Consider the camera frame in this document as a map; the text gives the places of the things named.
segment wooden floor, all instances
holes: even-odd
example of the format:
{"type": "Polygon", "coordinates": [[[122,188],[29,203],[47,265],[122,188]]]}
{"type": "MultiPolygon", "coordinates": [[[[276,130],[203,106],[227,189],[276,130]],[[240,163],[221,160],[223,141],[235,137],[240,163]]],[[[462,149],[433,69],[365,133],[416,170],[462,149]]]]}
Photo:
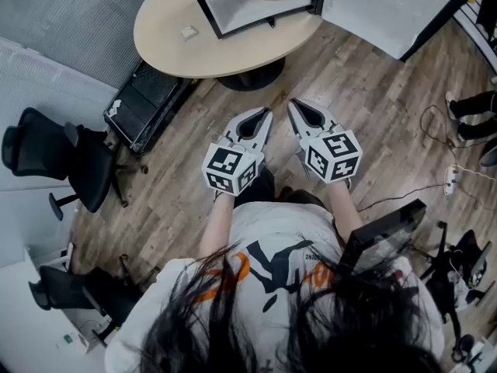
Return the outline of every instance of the wooden floor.
{"type": "MultiPolygon", "coordinates": [[[[266,158],[276,175],[276,188],[286,184],[323,193],[323,185],[309,182],[294,153],[298,140],[290,127],[286,104],[304,97],[328,106],[345,128],[352,129],[363,148],[363,161],[353,180],[358,208],[383,197],[442,183],[444,171],[454,164],[446,146],[419,130],[423,110],[436,104],[445,111],[443,95],[451,90],[465,98],[492,88],[491,70],[479,50],[456,24],[450,22],[420,51],[402,64],[364,40],[327,23],[298,51],[287,57],[283,74],[256,92],[234,92],[218,82],[204,80],[166,129],[153,151],[143,157],[150,172],[121,178],[130,206],[122,209],[110,194],[97,214],[83,207],[73,225],[77,246],[74,268],[87,272],[99,266],[118,272],[121,253],[130,257],[135,279],[171,258],[195,256],[200,233],[209,214],[213,192],[204,185],[200,165],[208,145],[216,141],[228,121],[256,107],[269,106],[274,124],[266,158]]],[[[444,136],[445,118],[426,114],[430,134],[444,136]]],[[[447,124],[451,137],[453,128],[447,124]]],[[[459,149],[457,161],[479,170],[481,147],[459,149]]],[[[482,203],[497,207],[497,184],[481,177],[463,177],[466,191],[482,203]]],[[[361,213],[375,219],[414,198],[428,205],[415,241],[424,249],[440,238],[436,220],[449,223],[449,241],[455,243],[469,228],[484,245],[495,240],[497,214],[460,190],[452,197],[442,187],[424,190],[403,200],[378,204],[361,213]]],[[[488,259],[490,269],[483,287],[497,272],[497,247],[488,259]]],[[[414,259],[418,270],[423,262],[414,259]]],[[[464,333],[487,334],[488,321],[497,309],[497,292],[478,309],[461,314],[464,333]]],[[[451,348],[450,324],[447,355],[451,348]]]]}

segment round table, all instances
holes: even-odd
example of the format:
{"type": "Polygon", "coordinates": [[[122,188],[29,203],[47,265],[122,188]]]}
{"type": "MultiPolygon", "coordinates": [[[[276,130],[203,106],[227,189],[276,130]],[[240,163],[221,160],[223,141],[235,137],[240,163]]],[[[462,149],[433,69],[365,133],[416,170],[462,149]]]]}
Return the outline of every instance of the round table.
{"type": "Polygon", "coordinates": [[[231,89],[260,89],[283,70],[284,58],[319,28],[321,17],[300,12],[218,39],[196,0],[145,0],[134,43],[152,67],[180,78],[218,78],[231,89]],[[184,41],[181,31],[198,31],[184,41]]]}

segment beige tabletop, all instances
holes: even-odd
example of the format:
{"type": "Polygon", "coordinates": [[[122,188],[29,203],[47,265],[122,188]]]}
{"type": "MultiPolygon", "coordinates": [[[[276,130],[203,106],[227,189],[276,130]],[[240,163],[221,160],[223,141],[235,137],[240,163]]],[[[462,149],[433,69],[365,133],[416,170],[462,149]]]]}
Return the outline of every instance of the beige tabletop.
{"type": "Polygon", "coordinates": [[[261,67],[288,55],[319,27],[321,17],[300,12],[219,40],[196,0],[145,0],[134,23],[134,43],[149,65],[182,78],[214,78],[261,67]],[[183,41],[181,31],[198,30],[183,41]]]}

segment power strip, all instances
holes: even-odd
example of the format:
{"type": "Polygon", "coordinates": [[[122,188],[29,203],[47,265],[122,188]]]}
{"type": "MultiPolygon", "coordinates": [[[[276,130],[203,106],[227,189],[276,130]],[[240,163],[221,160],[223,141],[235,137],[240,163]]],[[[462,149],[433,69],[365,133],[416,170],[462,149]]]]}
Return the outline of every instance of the power strip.
{"type": "Polygon", "coordinates": [[[457,167],[449,166],[447,167],[447,170],[445,170],[445,182],[443,185],[443,192],[446,195],[451,195],[453,193],[458,173],[459,171],[457,170],[457,167]]]}

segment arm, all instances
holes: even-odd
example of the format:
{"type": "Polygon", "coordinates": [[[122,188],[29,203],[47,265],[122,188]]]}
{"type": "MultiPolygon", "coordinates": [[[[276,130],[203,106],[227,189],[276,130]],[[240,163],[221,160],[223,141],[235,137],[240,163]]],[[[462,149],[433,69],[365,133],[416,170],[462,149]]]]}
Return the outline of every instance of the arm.
{"type": "Polygon", "coordinates": [[[228,245],[235,197],[222,193],[217,197],[199,244],[199,258],[210,256],[228,245]]]}
{"type": "Polygon", "coordinates": [[[345,181],[337,181],[326,186],[326,193],[335,217],[336,228],[345,243],[348,242],[350,232],[363,226],[352,202],[345,181]]]}

